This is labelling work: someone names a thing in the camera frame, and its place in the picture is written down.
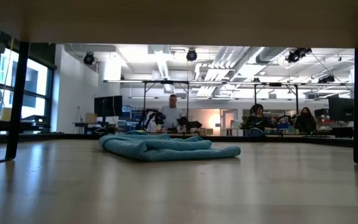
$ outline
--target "folded blue cloth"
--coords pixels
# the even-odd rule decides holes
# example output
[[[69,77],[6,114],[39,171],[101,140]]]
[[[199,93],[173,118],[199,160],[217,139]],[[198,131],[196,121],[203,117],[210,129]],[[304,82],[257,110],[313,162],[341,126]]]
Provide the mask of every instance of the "folded blue cloth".
[[[238,146],[211,148],[212,142],[199,136],[171,139],[167,134],[149,135],[137,131],[106,135],[100,138],[102,149],[142,161],[178,161],[190,159],[219,159],[238,156]]]

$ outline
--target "person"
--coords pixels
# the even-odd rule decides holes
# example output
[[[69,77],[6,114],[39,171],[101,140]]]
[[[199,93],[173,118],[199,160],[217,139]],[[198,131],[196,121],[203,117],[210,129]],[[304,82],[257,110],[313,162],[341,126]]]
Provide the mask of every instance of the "person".
[[[168,129],[174,129],[178,126],[178,119],[183,116],[183,112],[177,107],[177,96],[171,94],[169,96],[169,105],[161,108],[161,113],[164,114],[165,120],[162,126]]]
[[[302,133],[313,134],[316,131],[316,121],[311,115],[309,108],[304,107],[299,116],[296,117],[294,127]]]
[[[271,126],[270,120],[264,116],[264,107],[262,105],[256,104],[251,107],[246,126],[259,128],[262,131],[265,131],[266,126]]]

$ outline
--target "woman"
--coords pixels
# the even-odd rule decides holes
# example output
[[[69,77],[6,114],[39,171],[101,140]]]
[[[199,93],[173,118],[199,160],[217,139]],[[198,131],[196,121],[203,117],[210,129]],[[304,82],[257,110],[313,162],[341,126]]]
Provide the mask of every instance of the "woman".
[[[259,128],[265,131],[266,126],[270,126],[270,121],[264,116],[264,107],[260,104],[252,106],[250,115],[246,121],[246,126],[251,128]]]
[[[302,109],[301,115],[296,118],[295,128],[305,134],[313,134],[316,131],[316,121],[311,115],[309,108]]]

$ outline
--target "black monitor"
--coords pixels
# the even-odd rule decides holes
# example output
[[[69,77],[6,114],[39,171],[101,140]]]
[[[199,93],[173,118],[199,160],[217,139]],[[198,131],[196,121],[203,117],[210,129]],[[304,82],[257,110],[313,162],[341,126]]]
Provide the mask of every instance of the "black monitor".
[[[353,121],[354,100],[348,98],[329,97],[329,119],[331,121]]]
[[[122,96],[95,98],[94,112],[98,117],[122,116]]]

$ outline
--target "man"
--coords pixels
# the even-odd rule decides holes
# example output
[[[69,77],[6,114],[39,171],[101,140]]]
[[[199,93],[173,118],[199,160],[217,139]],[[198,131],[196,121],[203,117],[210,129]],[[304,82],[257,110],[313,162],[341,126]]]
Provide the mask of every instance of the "man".
[[[161,108],[161,113],[165,115],[164,124],[162,125],[165,128],[176,128],[178,126],[177,119],[180,119],[183,116],[182,110],[177,108],[177,101],[177,96],[171,94],[169,96],[169,105]]]

